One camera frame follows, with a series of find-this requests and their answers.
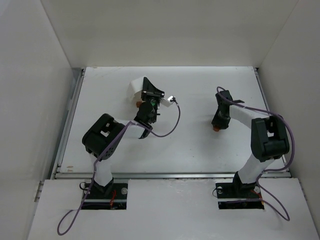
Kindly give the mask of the white plastic tray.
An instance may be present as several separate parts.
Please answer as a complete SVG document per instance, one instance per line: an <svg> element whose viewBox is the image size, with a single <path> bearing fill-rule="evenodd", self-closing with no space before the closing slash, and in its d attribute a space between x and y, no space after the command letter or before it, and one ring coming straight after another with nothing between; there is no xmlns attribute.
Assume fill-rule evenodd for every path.
<svg viewBox="0 0 320 240"><path fill-rule="evenodd" d="M126 96L129 101L141 99L141 94L143 90L144 76L132 80L127 88Z"/></svg>

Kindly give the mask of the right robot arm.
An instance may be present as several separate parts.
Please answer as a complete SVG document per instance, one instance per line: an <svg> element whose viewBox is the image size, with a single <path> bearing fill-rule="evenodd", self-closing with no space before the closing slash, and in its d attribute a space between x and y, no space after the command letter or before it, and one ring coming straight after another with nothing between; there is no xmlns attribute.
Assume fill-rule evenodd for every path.
<svg viewBox="0 0 320 240"><path fill-rule="evenodd" d="M274 113L262 109L251 109L234 100L229 90L218 87L215 94L217 111L211 121L213 130L226 130L231 120L236 120L250 130L251 155L238 170L232 182L216 184L220 199L253 199L254 189L263 172L275 160L290 150L290 143L284 122Z"/></svg>

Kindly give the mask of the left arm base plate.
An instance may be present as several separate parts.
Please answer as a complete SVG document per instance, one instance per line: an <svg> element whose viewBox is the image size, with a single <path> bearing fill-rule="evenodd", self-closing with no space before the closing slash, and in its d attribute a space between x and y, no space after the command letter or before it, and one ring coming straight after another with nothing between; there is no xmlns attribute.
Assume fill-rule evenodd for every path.
<svg viewBox="0 0 320 240"><path fill-rule="evenodd" d="M82 210L126 210L128 196L127 182L111 182L103 190L92 186Z"/></svg>

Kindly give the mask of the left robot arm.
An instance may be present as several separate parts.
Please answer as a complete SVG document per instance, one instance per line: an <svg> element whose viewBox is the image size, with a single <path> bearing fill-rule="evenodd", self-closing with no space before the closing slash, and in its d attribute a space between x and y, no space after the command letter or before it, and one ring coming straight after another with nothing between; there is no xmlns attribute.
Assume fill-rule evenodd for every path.
<svg viewBox="0 0 320 240"><path fill-rule="evenodd" d="M129 83L127 97L131 102L135 101L138 108L133 120L120 121L104 113L82 138L85 150L94 156L94 177L90 189L93 193L107 196L111 192L114 179L108 159L115 153L123 137L142 140L149 136L153 130L152 124L157 121L165 92L143 76Z"/></svg>

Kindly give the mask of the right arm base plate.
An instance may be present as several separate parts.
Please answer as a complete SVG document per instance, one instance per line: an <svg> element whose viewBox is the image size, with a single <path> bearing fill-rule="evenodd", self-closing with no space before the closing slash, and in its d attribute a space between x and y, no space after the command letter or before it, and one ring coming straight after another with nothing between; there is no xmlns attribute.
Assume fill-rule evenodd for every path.
<svg viewBox="0 0 320 240"><path fill-rule="evenodd" d="M237 189L232 182L217 182L214 190L220 210L265 209L261 201L261 190L256 183Z"/></svg>

